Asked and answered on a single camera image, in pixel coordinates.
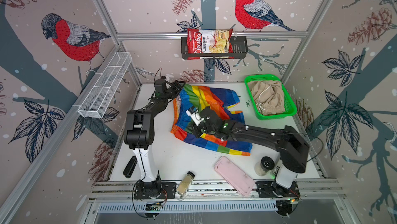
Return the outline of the rainbow striped shorts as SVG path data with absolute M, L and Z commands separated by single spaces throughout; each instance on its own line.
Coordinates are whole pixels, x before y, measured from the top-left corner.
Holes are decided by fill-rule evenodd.
M 171 133 L 188 144 L 219 153 L 250 156 L 252 144 L 229 137 L 232 125 L 244 123 L 242 111 L 229 111 L 240 103 L 234 90 L 186 84 L 173 100 Z

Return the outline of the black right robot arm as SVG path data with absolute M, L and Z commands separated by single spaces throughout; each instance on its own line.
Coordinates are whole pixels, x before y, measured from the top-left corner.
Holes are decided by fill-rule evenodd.
M 306 172 L 310 147 L 292 126 L 266 129 L 235 120 L 222 120 L 210 107 L 201 111 L 191 107 L 186 114 L 194 122 L 192 129 L 196 137 L 209 134 L 221 141 L 245 141 L 277 151 L 282 161 L 275 179 L 278 186 L 288 189 L 298 174 Z

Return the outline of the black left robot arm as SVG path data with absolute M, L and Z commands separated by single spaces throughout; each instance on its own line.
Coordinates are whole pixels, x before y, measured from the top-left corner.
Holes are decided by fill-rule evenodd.
M 154 119 L 179 96 L 185 84 L 180 80 L 169 82 L 165 78 L 157 79 L 147 104 L 127 112 L 123 140 L 136 157 L 141 172 L 140 180 L 144 183 L 155 182 L 160 177 L 151 151 L 155 139 Z

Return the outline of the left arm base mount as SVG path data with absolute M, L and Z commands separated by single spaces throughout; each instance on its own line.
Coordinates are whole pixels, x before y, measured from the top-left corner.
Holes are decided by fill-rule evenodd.
M 137 182 L 133 190 L 133 200 L 175 199 L 175 182 Z

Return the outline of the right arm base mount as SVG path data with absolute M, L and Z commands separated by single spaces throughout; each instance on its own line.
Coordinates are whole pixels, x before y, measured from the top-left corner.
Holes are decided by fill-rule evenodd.
M 300 199 L 300 192 L 296 181 L 290 188 L 284 188 L 275 180 L 256 181 L 256 191 L 260 198 L 296 198 Z

